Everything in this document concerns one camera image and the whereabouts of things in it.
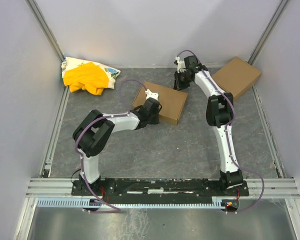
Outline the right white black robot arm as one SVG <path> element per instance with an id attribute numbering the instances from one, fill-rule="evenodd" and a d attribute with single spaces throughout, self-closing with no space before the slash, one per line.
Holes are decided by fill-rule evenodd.
<path id="1" fill-rule="evenodd" d="M 220 155 L 220 185 L 223 189 L 243 184 L 232 138 L 232 123 L 235 118 L 234 98 L 222 90 L 213 80 L 209 70 L 195 55 L 183 60 L 175 57 L 177 70 L 174 73 L 174 89 L 184 90 L 194 82 L 207 97 L 206 121 L 212 127 Z"/>

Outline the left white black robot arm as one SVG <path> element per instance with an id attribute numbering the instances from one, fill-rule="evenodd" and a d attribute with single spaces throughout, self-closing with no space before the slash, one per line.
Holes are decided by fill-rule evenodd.
<path id="1" fill-rule="evenodd" d="M 126 113 L 105 114 L 96 109 L 92 110 L 72 135 L 75 151 L 81 161 L 81 178 L 89 184 L 97 183 L 101 178 L 99 155 L 111 134 L 139 130 L 147 125 L 157 125 L 161 109 L 160 102 L 150 97 L 143 105 Z"/>

